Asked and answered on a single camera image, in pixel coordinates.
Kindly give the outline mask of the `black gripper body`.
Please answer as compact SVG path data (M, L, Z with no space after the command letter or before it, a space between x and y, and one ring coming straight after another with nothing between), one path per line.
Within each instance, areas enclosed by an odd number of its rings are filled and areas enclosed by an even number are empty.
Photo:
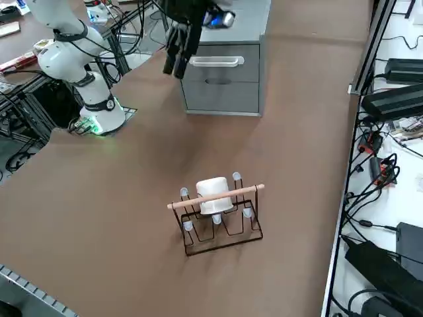
M158 7L172 20L187 25L204 25L204 19L211 1L204 0L161 0Z

